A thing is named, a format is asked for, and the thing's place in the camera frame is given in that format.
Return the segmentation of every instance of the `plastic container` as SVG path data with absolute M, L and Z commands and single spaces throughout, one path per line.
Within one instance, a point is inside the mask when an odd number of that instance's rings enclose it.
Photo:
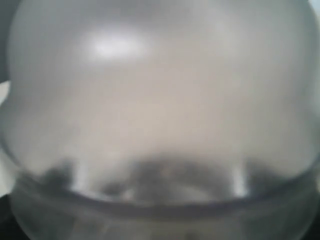
M 307 1 L 23 1 L 1 146 L 32 240 L 298 240 L 318 206 Z

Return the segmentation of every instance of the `clear plastic jar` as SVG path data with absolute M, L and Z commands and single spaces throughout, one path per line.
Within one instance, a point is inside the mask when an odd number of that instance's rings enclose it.
M 298 0 L 23 1 L 2 149 L 32 240 L 297 240 L 318 205 Z

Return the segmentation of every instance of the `translucent plastic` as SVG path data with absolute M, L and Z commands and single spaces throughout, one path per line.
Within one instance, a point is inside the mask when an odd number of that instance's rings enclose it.
M 73 239 L 64 218 L 90 240 L 296 240 L 318 200 L 318 43 L 302 0 L 23 1 L 0 112 L 21 225 L 35 240 Z

